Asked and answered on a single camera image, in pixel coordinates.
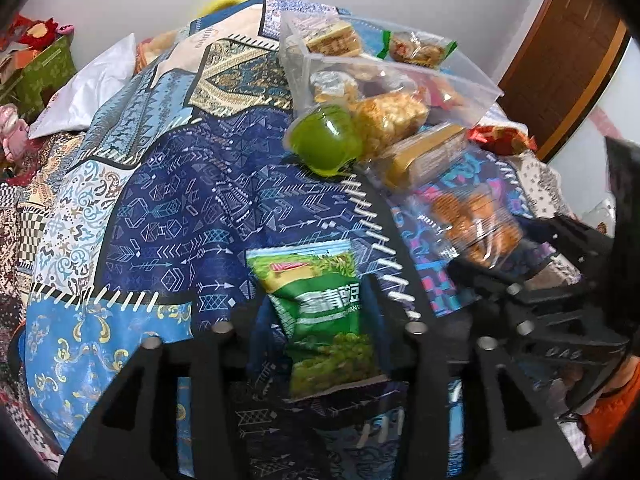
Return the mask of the person's left hand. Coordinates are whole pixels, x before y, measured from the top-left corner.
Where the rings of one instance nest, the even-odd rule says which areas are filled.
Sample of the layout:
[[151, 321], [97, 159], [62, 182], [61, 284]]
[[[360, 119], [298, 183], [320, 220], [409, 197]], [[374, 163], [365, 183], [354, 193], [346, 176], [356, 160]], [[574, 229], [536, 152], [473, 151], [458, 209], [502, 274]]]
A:
[[601, 452], [639, 396], [639, 358], [630, 356], [600, 391], [592, 410], [582, 416], [591, 454]]

